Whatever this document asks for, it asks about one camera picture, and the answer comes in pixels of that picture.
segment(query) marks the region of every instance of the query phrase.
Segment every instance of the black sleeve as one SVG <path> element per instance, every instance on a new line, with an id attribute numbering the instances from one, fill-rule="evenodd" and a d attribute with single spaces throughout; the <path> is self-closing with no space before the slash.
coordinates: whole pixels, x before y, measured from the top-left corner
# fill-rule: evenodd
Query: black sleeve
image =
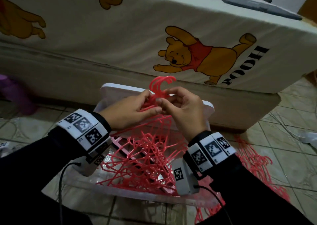
<path id="1" fill-rule="evenodd" d="M 111 131 L 101 115 L 92 115 Z M 83 155 L 83 147 L 64 129 L 56 127 L 47 137 L 0 159 L 0 188 L 16 195 L 41 191 L 70 160 Z"/>
<path id="2" fill-rule="evenodd" d="M 210 135 L 204 131 L 189 146 Z M 236 155 L 208 171 L 211 188 L 220 192 L 233 224 L 312 224 L 293 205 L 249 172 Z M 199 224 L 230 224 L 223 209 Z"/>

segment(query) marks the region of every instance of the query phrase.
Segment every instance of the tile floor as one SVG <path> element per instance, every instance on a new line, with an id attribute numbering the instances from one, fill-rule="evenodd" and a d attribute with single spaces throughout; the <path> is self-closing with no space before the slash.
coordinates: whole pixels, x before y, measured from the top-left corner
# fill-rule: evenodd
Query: tile floor
<path id="1" fill-rule="evenodd" d="M 317 119 L 313 113 L 317 89 L 301 79 L 280 93 L 277 111 L 288 129 L 299 134 L 317 132 Z M 74 109 L 39 105 L 29 117 L 17 112 L 11 103 L 0 101 L 0 141 L 13 141 L 17 148 L 44 137 L 59 119 Z M 233 134 L 223 133 L 232 143 Z M 266 115 L 241 135 L 260 155 L 269 156 L 273 164 L 268 169 L 274 184 L 284 186 L 291 203 L 317 224 L 317 151 L 291 137 L 272 117 Z M 57 175 L 43 189 L 43 193 L 57 198 Z M 195 207 L 152 203 L 122 197 L 113 197 L 65 186 L 63 204 L 88 214 L 95 225 L 124 224 L 193 224 Z"/>

